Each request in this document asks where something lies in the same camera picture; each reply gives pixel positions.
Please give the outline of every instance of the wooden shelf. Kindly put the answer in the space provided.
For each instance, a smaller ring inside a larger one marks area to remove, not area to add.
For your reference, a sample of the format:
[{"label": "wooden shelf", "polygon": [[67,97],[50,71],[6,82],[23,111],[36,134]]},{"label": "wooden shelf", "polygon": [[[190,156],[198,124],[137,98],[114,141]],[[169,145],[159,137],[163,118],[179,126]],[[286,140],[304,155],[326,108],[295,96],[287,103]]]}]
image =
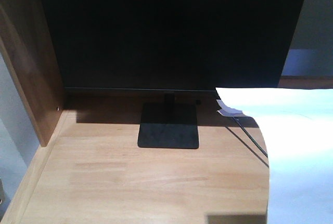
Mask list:
[{"label": "wooden shelf", "polygon": [[[196,99],[202,103],[197,106],[200,148],[178,150],[137,146],[142,104],[159,98],[71,98],[2,223],[15,218],[33,224],[222,223],[230,215],[262,219],[268,161],[240,128],[218,115],[212,97],[178,101]],[[264,146],[255,123],[246,119],[244,124]],[[26,183],[31,178],[34,187]]]}]

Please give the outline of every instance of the wooden panel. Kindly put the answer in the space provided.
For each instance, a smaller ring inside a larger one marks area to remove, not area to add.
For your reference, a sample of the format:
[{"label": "wooden panel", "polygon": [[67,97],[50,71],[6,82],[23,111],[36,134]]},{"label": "wooden panel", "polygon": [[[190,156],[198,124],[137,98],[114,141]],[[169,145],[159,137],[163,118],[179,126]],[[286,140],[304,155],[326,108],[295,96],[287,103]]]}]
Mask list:
[{"label": "wooden panel", "polygon": [[0,0],[0,52],[46,146],[65,92],[40,0]]},{"label": "wooden panel", "polygon": [[[74,98],[23,216],[10,222],[7,215],[3,224],[263,220],[267,159],[233,121],[214,118],[213,98],[196,99],[198,122],[214,123],[199,126],[198,150],[178,150],[137,146],[142,103],[152,99]],[[248,131],[264,146],[257,127]]]},{"label": "wooden panel", "polygon": [[282,76],[279,88],[289,89],[332,89],[333,76],[310,77],[310,76]]}]

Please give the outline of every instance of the computer monitor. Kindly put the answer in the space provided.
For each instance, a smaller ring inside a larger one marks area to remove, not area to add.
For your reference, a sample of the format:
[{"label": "computer monitor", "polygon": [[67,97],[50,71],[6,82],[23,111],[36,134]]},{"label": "computer monitor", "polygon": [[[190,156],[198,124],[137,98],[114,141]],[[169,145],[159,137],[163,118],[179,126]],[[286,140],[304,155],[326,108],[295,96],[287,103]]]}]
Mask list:
[{"label": "computer monitor", "polygon": [[303,0],[42,3],[67,89],[215,91],[277,86]]}]

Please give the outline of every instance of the wooden desk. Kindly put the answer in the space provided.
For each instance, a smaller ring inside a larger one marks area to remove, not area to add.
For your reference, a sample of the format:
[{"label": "wooden desk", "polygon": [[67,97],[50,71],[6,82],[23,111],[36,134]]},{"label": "wooden desk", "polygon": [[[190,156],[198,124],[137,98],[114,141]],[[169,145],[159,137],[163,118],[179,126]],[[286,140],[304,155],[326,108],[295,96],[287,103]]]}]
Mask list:
[{"label": "wooden desk", "polygon": [[[202,103],[197,106],[200,148],[177,150],[137,146],[142,103],[160,99],[71,98],[2,223],[262,221],[267,159],[240,128],[216,113],[219,107],[212,97],[177,100],[195,99]],[[264,146],[255,124],[244,124]]]}]

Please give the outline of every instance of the wooden side panel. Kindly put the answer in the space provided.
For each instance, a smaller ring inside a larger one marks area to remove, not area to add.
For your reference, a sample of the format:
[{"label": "wooden side panel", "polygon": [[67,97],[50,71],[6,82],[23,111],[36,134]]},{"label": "wooden side panel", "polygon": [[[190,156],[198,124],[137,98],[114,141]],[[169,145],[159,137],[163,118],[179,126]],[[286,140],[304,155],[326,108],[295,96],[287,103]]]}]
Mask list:
[{"label": "wooden side panel", "polygon": [[278,87],[289,89],[332,89],[333,77],[282,76]]},{"label": "wooden side panel", "polygon": [[40,0],[0,0],[0,52],[42,146],[62,112],[65,91]]}]

